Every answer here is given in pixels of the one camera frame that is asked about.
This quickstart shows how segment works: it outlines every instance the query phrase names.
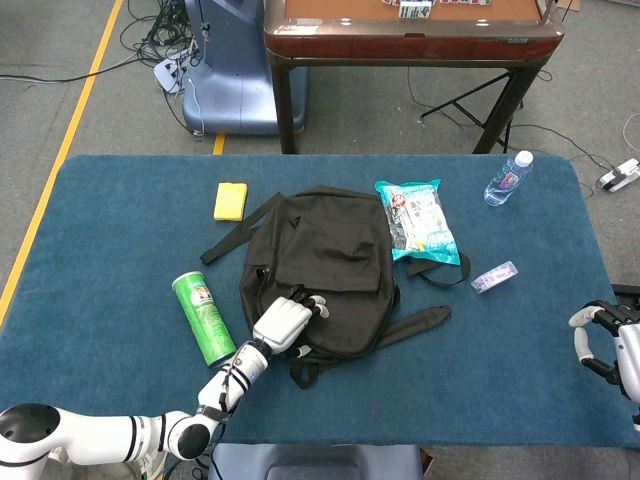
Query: table leg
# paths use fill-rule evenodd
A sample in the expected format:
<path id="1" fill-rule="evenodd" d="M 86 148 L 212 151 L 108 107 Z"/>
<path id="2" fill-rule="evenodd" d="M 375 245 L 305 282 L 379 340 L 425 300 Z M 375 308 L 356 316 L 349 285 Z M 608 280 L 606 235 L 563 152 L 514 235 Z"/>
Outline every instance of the table leg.
<path id="1" fill-rule="evenodd" d="M 536 79 L 541 67 L 518 68 L 511 71 L 511 77 L 504 86 L 494 105 L 487 123 L 473 153 L 489 153 L 496 144 L 507 123 L 513 117 L 527 90 Z"/>
<path id="2" fill-rule="evenodd" d="M 293 131 L 293 101 L 291 99 L 290 68 L 286 65 L 271 65 L 273 94 L 278 115 L 278 131 L 282 153 L 297 153 Z"/>

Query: blue tablecloth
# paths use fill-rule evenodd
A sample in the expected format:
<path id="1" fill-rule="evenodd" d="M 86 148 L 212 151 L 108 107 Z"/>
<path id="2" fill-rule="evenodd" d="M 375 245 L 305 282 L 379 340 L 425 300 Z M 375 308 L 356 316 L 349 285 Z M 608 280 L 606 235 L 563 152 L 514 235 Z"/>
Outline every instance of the blue tablecloth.
<path id="1" fill-rule="evenodd" d="M 517 277 L 482 296 L 408 278 L 396 318 L 449 305 L 437 329 L 333 369 L 303 391 L 274 361 L 229 424 L 228 442 L 635 445 L 632 405 L 580 366 L 567 319 L 612 299 L 571 166 L 538 157 L 509 202 L 482 193 L 503 156 L 114 157 L 60 172 L 0 334 L 0 409 L 44 402 L 86 414 L 193 411 L 207 369 L 171 282 L 201 269 L 237 344 L 249 338 L 238 281 L 246 247 L 199 255 L 217 183 L 249 184 L 247 211 L 274 192 L 324 184 L 373 192 L 442 178 L 440 198 L 472 278 L 512 260 Z M 594 335 L 594 350 L 613 355 Z"/>

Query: robotic arm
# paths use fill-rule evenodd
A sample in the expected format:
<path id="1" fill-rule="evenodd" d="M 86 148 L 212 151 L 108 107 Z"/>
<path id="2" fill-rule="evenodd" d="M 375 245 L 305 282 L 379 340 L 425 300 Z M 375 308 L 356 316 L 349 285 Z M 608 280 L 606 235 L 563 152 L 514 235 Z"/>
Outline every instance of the robotic arm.
<path id="1" fill-rule="evenodd" d="M 287 350 L 314 315 L 328 316 L 324 298 L 293 291 L 279 297 L 242 345 L 198 394 L 195 415 L 89 417 L 49 405 L 25 404 L 0 414 L 0 478 L 38 480 L 49 453 L 63 447 L 78 465 L 135 461 L 168 451 L 182 460 L 199 457 L 219 424 L 226 424 L 242 396 Z"/>
<path id="2" fill-rule="evenodd" d="M 613 366 L 596 358 L 589 349 L 585 328 L 589 323 L 601 325 L 613 336 L 616 351 Z M 578 311 L 569 325 L 575 328 L 574 345 L 580 363 L 607 383 L 618 385 L 625 397 L 640 405 L 640 312 L 597 301 Z M 640 414 L 633 416 L 633 427 L 640 433 Z"/>

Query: plastic bottle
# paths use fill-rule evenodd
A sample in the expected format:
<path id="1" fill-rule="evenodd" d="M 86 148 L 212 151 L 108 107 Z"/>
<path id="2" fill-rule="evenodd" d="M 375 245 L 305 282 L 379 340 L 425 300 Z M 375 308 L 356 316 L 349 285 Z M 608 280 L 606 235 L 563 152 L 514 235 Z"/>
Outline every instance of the plastic bottle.
<path id="1" fill-rule="evenodd" d="M 531 152 L 523 150 L 515 158 L 509 157 L 507 163 L 489 182 L 484 191 L 484 200 L 487 205 L 497 207 L 505 203 L 532 168 L 533 154 Z"/>

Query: green chips can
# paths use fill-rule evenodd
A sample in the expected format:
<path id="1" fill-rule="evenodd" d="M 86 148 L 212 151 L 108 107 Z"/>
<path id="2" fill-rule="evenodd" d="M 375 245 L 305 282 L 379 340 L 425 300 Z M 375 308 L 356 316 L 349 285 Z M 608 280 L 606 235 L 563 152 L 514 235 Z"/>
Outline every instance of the green chips can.
<path id="1" fill-rule="evenodd" d="M 201 272 L 180 275 L 171 284 L 208 366 L 236 351 Z"/>

